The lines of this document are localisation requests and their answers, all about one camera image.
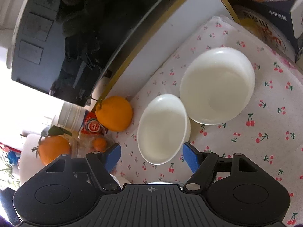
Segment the white bowl small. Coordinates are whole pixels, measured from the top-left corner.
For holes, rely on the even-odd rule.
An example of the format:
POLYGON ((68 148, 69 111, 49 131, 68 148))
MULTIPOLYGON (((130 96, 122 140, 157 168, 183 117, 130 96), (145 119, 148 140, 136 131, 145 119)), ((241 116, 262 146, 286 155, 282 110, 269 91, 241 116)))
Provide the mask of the white bowl small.
POLYGON ((156 178, 149 179, 149 178, 137 177, 137 176, 135 178, 130 178, 130 177, 126 177, 124 174, 116 174, 116 175, 111 174, 111 177, 120 185, 121 188, 123 188, 125 184, 160 184, 160 185, 178 184, 181 189, 184 186, 184 184, 179 181, 170 182, 156 178))

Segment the cream bowl large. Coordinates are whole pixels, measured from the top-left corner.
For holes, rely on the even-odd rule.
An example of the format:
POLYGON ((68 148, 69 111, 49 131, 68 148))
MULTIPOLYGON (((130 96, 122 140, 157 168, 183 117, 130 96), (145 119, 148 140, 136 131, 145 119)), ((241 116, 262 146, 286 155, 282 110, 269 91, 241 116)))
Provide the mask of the cream bowl large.
POLYGON ((230 121, 249 103, 255 87, 250 60, 223 47, 202 53, 186 69, 180 99, 190 119, 206 125, 230 121))

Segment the glass jar of kumquats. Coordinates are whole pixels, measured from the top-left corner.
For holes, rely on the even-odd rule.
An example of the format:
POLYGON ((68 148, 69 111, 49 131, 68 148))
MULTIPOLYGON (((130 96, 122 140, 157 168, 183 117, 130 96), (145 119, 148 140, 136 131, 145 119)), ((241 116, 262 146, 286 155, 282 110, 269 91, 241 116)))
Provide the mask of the glass jar of kumquats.
POLYGON ((69 143, 71 146, 71 157, 82 158, 91 152, 105 152, 114 144, 114 141, 109 135, 88 135, 72 132, 69 143))

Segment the red snack packet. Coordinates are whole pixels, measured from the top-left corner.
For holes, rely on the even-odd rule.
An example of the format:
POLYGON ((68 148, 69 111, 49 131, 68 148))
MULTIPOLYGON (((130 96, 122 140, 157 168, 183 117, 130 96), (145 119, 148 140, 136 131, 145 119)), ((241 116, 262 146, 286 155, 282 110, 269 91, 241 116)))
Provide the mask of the red snack packet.
POLYGON ((83 123, 80 128, 81 134, 105 136, 107 132, 108 129, 98 122, 97 116, 94 112, 85 112, 83 123))

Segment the orange on tablecloth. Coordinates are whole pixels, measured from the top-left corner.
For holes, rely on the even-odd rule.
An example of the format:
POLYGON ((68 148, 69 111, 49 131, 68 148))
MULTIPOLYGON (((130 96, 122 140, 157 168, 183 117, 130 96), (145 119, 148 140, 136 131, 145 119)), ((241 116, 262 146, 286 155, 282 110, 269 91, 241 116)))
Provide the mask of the orange on tablecloth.
POLYGON ((129 101, 121 96, 111 96, 95 107, 98 122, 110 131, 126 130, 133 119, 133 108, 129 101))

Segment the orange with leaves on jar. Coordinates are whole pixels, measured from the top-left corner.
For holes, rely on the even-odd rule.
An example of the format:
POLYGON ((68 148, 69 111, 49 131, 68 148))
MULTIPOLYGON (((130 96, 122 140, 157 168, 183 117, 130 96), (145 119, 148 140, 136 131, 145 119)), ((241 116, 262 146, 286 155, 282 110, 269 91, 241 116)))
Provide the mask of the orange with leaves on jar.
POLYGON ((67 139, 71 135, 70 131, 58 126, 45 128, 38 139, 38 145, 31 151, 35 153, 36 159, 40 158, 47 166, 61 154, 71 154, 71 145, 67 139))

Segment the stack of white cups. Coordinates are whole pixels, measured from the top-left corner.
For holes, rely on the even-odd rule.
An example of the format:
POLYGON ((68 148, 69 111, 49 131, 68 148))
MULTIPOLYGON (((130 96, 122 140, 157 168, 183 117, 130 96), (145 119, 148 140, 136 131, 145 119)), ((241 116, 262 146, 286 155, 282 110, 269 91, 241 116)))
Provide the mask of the stack of white cups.
POLYGON ((72 103, 64 102, 58 116, 58 126, 67 130, 79 132, 83 126, 87 110, 72 103))

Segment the black microwave oven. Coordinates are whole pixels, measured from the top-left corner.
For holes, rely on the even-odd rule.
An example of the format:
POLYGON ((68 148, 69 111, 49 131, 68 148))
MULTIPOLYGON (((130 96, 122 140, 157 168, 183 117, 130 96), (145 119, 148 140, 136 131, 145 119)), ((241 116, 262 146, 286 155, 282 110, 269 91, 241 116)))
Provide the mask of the black microwave oven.
POLYGON ((85 106, 111 65, 176 0, 26 0, 11 78, 85 106))

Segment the dark cardboard box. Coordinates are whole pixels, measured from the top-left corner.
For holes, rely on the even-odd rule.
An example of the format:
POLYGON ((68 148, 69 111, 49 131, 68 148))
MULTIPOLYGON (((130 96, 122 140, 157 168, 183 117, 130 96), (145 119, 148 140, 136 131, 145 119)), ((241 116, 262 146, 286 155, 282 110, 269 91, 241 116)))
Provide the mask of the dark cardboard box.
POLYGON ((273 49, 297 62, 302 55, 302 0, 235 0, 239 18, 250 19, 262 39, 273 49))

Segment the white board under microwave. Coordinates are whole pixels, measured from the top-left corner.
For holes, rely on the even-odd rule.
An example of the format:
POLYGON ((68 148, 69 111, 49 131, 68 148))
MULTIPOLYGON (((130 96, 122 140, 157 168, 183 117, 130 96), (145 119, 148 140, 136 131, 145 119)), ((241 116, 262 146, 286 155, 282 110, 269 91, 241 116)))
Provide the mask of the white board under microwave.
POLYGON ((113 73, 101 78, 92 101, 132 98, 197 28, 218 15, 239 21, 228 0, 160 0, 113 55, 113 73))

